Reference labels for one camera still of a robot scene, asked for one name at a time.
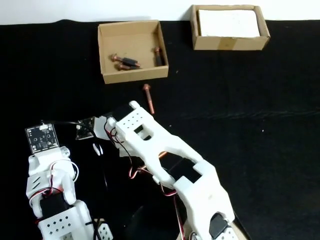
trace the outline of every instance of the cardboard box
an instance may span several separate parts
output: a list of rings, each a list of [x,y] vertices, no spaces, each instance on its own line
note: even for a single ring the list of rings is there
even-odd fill
[[[166,78],[169,64],[160,22],[128,21],[105,23],[98,26],[100,68],[106,84],[145,79]],[[156,66],[155,47],[162,50],[164,66]],[[141,69],[121,70],[111,55],[137,60]]]
[[[256,14],[260,36],[221,37],[201,36],[198,10],[251,10]],[[191,30],[194,50],[262,50],[270,39],[270,33],[261,8],[254,5],[193,5],[191,11]]]

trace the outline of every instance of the screw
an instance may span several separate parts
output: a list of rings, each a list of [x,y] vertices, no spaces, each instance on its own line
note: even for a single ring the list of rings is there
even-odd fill
[[[119,57],[116,53],[111,55],[111,60],[113,62],[115,62],[115,61],[122,62],[122,63],[126,64],[127,66],[140,67],[140,63],[138,63],[137,60],[127,58],[127,57],[122,58],[122,57]]]
[[[151,87],[150,87],[149,84],[143,85],[143,90],[145,91],[146,98],[147,98],[147,100],[148,100],[150,112],[151,112],[151,114],[155,114],[154,105],[152,104],[152,99],[151,99],[151,95],[150,95],[150,88],[151,88]]]
[[[164,155],[166,155],[168,152],[167,151],[162,151],[162,152],[160,152],[160,154],[159,154],[159,159],[161,159]],[[147,166],[146,165],[143,165],[142,167],[140,167],[140,169],[142,169],[142,170],[144,170],[144,169],[146,169],[147,168]]]
[[[161,56],[160,56],[160,47],[154,48],[154,53],[155,53],[156,66],[157,67],[163,66],[162,59],[161,59]]]
[[[119,70],[130,70],[130,69],[131,69],[129,66],[124,65],[124,64],[122,64],[122,63],[119,63],[119,64],[117,64],[116,66],[117,66],[117,68],[118,68]]]
[[[111,60],[113,62],[115,62],[115,61],[122,62],[122,58],[119,57],[116,53],[111,55]]]

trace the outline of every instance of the black cloth surface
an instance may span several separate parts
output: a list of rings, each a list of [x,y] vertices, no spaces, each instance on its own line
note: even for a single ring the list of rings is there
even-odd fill
[[[252,239],[320,239],[320,21],[268,21],[265,49],[237,52],[194,51],[190,23],[165,21],[168,78],[107,85],[98,24],[0,26],[2,196],[13,217],[7,239],[41,239],[25,196],[31,153],[24,128],[99,116],[131,100],[148,109],[144,83],[155,119],[216,167]],[[172,199],[150,177],[128,180],[128,160],[109,142],[101,141],[99,159],[91,140],[75,141],[74,126],[56,132],[80,168],[77,198],[116,237],[176,238]]]

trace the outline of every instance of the white background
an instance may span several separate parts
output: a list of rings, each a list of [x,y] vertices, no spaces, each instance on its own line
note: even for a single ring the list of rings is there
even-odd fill
[[[129,20],[189,20],[196,5],[251,4],[267,20],[319,20],[319,0],[0,0],[0,25]]]

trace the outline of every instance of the white robotic arm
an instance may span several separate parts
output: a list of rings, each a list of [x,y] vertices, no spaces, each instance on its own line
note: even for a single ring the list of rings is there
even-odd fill
[[[26,129],[30,149],[26,196],[44,240],[92,240],[93,222],[87,205],[76,199],[74,182],[79,175],[70,151],[59,147],[52,124]],[[112,240],[107,224],[97,231],[100,238]]]
[[[127,114],[118,119],[115,116],[96,118],[100,123],[97,126],[103,126],[103,129],[95,127],[96,133],[103,139],[112,138],[121,157],[128,154],[140,157],[157,184],[176,190],[186,207],[187,221],[193,232],[190,239],[237,240],[230,226],[235,219],[233,208],[215,167],[158,124],[136,101],[131,101],[129,106]],[[191,161],[200,177],[195,182],[184,175],[174,179],[162,167],[159,154],[163,152]]]

